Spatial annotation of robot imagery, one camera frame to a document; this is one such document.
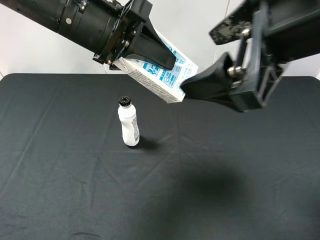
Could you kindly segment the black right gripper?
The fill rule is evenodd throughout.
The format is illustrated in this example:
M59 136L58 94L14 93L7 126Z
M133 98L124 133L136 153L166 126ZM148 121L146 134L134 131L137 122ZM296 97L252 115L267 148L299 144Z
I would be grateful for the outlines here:
M180 88L185 97L239 112L261 109L285 64L319 54L320 2L243 0L209 36L218 46L240 40L236 60L233 65L225 52L206 70L184 80Z

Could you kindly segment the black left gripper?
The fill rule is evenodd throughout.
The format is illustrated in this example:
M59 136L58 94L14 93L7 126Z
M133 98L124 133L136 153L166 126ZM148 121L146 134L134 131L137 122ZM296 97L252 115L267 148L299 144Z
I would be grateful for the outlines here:
M108 40L93 60L112 64L121 52L126 59L144 61L164 70L172 70L176 56L156 33L149 14L152 4L147 0L130 0L119 9Z

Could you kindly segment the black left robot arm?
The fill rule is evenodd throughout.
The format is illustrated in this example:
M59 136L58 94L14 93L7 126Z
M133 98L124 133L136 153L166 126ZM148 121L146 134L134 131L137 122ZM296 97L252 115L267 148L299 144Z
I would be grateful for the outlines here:
M176 56L156 33L147 0L2 0L2 5L94 53L117 70L116 60L148 62L172 70Z

